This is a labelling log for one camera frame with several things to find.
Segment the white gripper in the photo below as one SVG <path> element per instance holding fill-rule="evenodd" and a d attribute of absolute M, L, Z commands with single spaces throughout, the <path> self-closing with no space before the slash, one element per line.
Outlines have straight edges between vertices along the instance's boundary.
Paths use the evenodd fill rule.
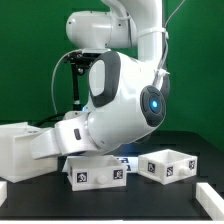
<path fill-rule="evenodd" d="M 88 113 L 70 111 L 64 120 L 43 131 L 30 142 L 34 159 L 58 157 L 72 153 L 92 155 L 99 147 L 91 139 L 87 129 Z"/>

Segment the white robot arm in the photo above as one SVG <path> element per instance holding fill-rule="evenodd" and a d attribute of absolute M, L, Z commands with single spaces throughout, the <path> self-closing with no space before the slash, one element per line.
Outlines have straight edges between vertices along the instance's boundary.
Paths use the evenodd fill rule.
<path fill-rule="evenodd" d="M 78 60 L 91 61 L 88 103 L 31 142 L 35 159 L 103 155 L 146 137 L 164 120 L 169 81 L 162 0 L 101 1 L 108 12 L 75 12 L 66 24 Z"/>

